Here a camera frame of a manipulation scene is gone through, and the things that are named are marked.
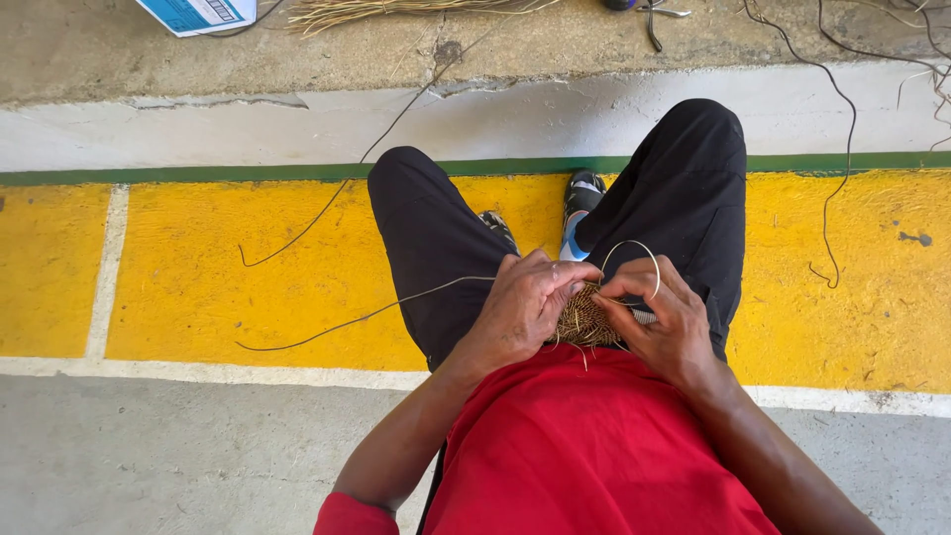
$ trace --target cardboard box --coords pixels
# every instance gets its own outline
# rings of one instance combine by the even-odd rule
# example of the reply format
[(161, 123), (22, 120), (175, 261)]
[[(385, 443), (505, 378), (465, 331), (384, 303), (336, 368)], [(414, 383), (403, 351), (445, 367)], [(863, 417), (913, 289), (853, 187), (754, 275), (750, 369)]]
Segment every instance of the cardboard box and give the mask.
[(137, 0), (178, 37), (247, 26), (258, 16), (257, 0)]

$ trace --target left hand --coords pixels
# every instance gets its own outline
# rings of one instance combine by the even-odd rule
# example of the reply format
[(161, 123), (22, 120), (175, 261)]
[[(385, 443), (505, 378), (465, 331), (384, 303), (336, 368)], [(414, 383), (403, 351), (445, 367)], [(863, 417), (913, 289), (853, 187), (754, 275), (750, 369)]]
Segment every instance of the left hand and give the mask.
[(587, 262), (552, 262), (542, 249), (508, 254), (472, 329), (450, 359), (464, 360), (478, 379), (535, 355), (553, 333), (561, 310), (601, 270)]

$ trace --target black pants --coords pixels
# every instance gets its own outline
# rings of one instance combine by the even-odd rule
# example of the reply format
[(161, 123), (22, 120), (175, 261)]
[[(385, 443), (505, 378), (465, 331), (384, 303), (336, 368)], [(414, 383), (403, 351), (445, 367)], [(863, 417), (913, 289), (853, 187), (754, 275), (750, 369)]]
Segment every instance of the black pants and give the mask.
[[(681, 102), (650, 131), (575, 230), (578, 245), (592, 252), (588, 260), (599, 267), (625, 240), (666, 254), (707, 303), (710, 341), (724, 361), (729, 323), (740, 301), (746, 171), (747, 148), (736, 115), (710, 100)], [(502, 257), (513, 252), (469, 209), (445, 171), (417, 149), (383, 153), (370, 170), (368, 188), (399, 298), (466, 275), (493, 276)], [(605, 279), (644, 256), (636, 244), (617, 248)], [(431, 371), (472, 327), (491, 286), (463, 281), (400, 306)], [(427, 510), (441, 480), (442, 454)]]

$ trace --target hand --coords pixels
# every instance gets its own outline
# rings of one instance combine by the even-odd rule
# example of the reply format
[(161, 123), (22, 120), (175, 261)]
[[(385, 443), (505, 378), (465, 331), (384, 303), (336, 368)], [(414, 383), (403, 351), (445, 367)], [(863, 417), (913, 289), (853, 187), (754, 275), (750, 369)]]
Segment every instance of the hand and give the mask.
[(481, 380), (530, 359), (554, 333), (561, 310), (601, 271), (587, 262), (552, 262), (542, 249), (525, 258), (508, 254), (472, 329), (450, 359), (464, 359)]
[[(650, 258), (627, 262), (601, 287), (592, 300), (604, 309), (608, 321), (628, 347), (654, 373), (690, 396), (715, 377), (720, 361), (710, 345), (707, 308), (666, 256), (657, 257), (657, 272)], [(640, 325), (627, 307), (610, 299), (625, 295), (642, 296), (650, 305), (657, 322)]]

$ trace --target concrete floor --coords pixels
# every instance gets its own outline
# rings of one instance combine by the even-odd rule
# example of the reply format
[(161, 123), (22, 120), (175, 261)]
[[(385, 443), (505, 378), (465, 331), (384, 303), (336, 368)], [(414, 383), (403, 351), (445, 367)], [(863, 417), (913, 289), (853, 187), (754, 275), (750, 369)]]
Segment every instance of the concrete floor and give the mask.
[[(612, 12), (596, 0), (562, 0), (494, 31), (447, 71), (443, 82), (491, 87), (643, 69), (792, 62), (776, 31), (738, 13), (742, 6), (739, 0), (671, 0), (670, 7), (693, 14), (658, 18), (656, 33), (665, 48), (657, 54), (642, 14)], [(803, 56), (817, 61), (867, 59), (822, 38), (813, 0), (782, 5), (764, 1), (761, 6), (767, 17), (788, 29)], [(825, 9), (825, 27), (855, 47), (906, 57), (934, 55), (923, 30), (879, 10), (833, 0), (826, 0)], [(951, 14), (933, 11), (933, 24), (946, 24), (944, 16)], [(389, 15), (303, 41), (281, 29), (286, 17), (276, 12), (234, 39), (180, 39), (134, 0), (4, 2), (0, 106), (141, 95), (420, 87), (440, 61), (455, 57), (453, 50), (468, 47), (503, 16)]]
[[(405, 392), (0, 377), (0, 532), (308, 533)], [(951, 530), (951, 419), (769, 409), (886, 533)], [(398, 514), (413, 532), (428, 476)]]

